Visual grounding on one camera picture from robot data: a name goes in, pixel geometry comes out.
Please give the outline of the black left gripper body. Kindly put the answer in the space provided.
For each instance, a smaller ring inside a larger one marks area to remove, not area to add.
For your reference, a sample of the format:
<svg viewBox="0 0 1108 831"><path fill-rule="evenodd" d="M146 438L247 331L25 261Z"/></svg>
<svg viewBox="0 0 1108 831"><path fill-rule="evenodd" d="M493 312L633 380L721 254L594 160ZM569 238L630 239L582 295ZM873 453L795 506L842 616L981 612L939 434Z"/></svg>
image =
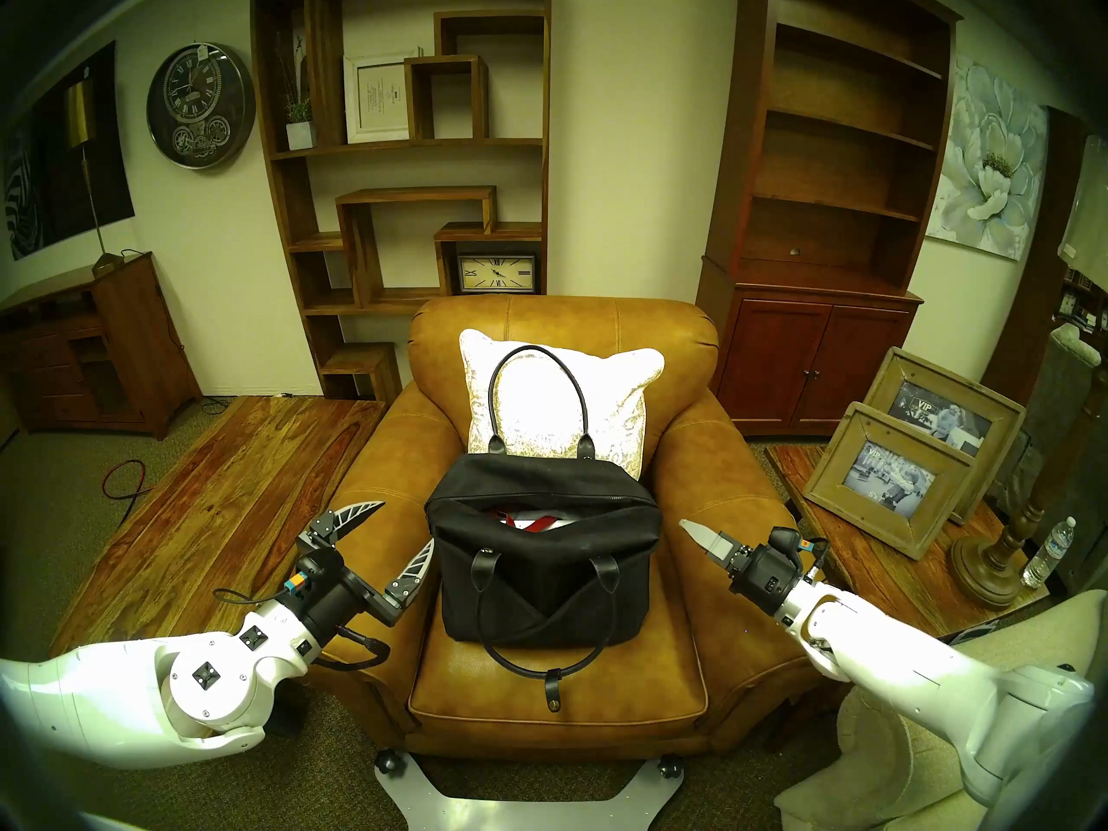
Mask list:
<svg viewBox="0 0 1108 831"><path fill-rule="evenodd" d="M348 629L347 624L358 614L369 613L388 627L393 627L409 606L409 601L390 601L386 589L379 592L349 570L331 540L332 511L325 511L297 536L299 558L295 566L301 579L287 579L281 591L281 605L291 611L316 646L324 648L336 636L358 643L373 657L388 657L384 642Z"/></svg>

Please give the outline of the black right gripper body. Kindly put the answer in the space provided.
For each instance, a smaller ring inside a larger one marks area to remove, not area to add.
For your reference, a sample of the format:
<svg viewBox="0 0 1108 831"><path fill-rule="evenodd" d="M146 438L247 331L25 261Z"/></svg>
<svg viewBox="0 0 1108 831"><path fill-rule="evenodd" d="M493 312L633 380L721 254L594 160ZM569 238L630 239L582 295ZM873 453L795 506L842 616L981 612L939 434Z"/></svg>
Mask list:
<svg viewBox="0 0 1108 831"><path fill-rule="evenodd" d="M818 570L830 548L828 538L806 540L798 530L787 526L771 529L767 542L755 548L722 534L732 541L732 551L717 564L731 579L730 592L746 597L771 617L777 615L798 582L809 574L800 552L810 552L814 560L812 568Z"/></svg>

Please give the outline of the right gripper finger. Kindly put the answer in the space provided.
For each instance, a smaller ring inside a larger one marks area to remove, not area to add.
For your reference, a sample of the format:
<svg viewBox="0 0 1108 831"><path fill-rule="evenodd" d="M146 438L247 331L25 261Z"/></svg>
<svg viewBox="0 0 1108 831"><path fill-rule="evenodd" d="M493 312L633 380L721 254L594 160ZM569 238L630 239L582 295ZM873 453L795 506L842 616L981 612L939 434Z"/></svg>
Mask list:
<svg viewBox="0 0 1108 831"><path fill-rule="evenodd" d="M679 526L707 554L730 554L732 551L732 541L722 532L714 531L701 523L687 519L681 519Z"/></svg>
<svg viewBox="0 0 1108 831"><path fill-rule="evenodd" d="M710 560L714 562L725 561L722 533L694 521L679 521L679 525L689 535L689 538L706 552Z"/></svg>

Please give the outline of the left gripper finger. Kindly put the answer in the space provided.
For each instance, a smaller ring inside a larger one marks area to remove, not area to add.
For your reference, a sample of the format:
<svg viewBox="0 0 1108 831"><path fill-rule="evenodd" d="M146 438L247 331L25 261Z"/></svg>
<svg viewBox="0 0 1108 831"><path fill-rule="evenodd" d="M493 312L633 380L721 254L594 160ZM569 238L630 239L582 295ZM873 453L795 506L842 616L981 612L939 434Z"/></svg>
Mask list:
<svg viewBox="0 0 1108 831"><path fill-rule="evenodd" d="M331 540L342 540L365 523L366 520L371 519L371 515L384 507L384 505L386 503L383 501L367 501L332 510L334 523Z"/></svg>
<svg viewBox="0 0 1108 831"><path fill-rule="evenodd" d="M414 601L420 589L424 586L424 579L431 567L433 555L435 555L435 540L429 540L423 548L409 560L406 568L399 576L386 587L386 598L390 601Z"/></svg>

